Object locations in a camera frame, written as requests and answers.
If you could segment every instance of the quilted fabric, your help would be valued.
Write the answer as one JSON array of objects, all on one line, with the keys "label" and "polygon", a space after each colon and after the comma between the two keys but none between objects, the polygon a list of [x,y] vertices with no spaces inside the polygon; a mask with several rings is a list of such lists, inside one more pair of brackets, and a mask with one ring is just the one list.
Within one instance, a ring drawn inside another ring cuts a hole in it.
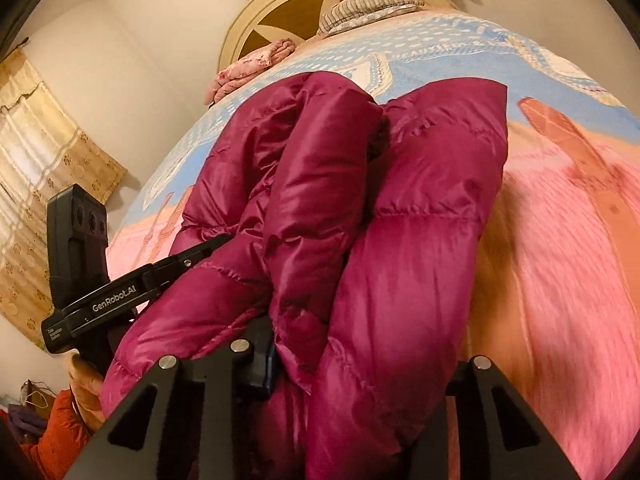
[{"label": "quilted fabric", "polygon": [[71,390],[62,390],[53,404],[43,437],[37,444],[21,447],[45,480],[63,480],[90,438],[74,411]]},{"label": "quilted fabric", "polygon": [[248,99],[212,149],[172,251],[234,238],[127,332],[110,414],[164,354],[271,317],[281,374],[247,414],[263,478],[382,478],[442,398],[507,156],[506,88],[443,80],[380,106],[327,73]]}]

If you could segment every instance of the metal screw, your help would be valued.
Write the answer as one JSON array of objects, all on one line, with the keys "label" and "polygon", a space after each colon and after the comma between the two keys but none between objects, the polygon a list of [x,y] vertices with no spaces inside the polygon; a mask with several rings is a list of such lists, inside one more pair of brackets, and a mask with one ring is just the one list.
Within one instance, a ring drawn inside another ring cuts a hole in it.
[{"label": "metal screw", "polygon": [[237,354],[246,352],[249,348],[251,348],[251,343],[246,339],[236,339],[231,343],[231,351]]},{"label": "metal screw", "polygon": [[173,368],[178,362],[175,355],[165,355],[160,358],[159,365],[162,370],[168,370],[169,368]]},{"label": "metal screw", "polygon": [[479,355],[477,357],[474,357],[474,365],[480,370],[488,370],[489,368],[491,368],[491,359],[483,355]]}]

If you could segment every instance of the finger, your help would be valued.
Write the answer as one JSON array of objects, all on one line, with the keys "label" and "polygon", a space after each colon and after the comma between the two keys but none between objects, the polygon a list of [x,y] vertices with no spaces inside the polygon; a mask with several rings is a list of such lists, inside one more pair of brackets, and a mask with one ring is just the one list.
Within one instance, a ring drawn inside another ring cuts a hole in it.
[{"label": "finger", "polygon": [[98,370],[82,359],[79,354],[72,354],[68,359],[67,371],[71,380],[95,396],[99,396],[104,379]]}]

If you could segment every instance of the bed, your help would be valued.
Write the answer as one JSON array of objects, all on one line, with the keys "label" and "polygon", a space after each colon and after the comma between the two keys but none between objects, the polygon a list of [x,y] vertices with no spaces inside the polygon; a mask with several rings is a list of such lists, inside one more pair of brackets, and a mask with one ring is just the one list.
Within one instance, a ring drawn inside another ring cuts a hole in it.
[{"label": "bed", "polygon": [[[308,23],[291,1],[252,0],[221,64],[282,31],[301,43],[335,0],[305,0]],[[271,82],[328,70],[383,103],[443,78],[497,80],[509,88],[509,157],[481,240],[461,357],[489,356],[581,478],[602,480],[640,420],[640,125],[567,60],[448,0],[425,1],[428,10],[303,44],[213,106],[129,209],[111,241],[111,277],[168,254],[226,122]]]}]

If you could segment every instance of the human hand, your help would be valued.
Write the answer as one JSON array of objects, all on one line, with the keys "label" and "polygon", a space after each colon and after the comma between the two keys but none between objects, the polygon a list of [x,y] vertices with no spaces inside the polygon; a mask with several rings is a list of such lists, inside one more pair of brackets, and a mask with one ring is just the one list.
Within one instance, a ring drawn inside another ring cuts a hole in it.
[{"label": "human hand", "polygon": [[104,414],[100,406],[100,392],[104,379],[98,370],[76,352],[69,352],[65,355],[65,365],[69,374],[71,392],[76,398],[78,415],[95,433],[104,423]]}]

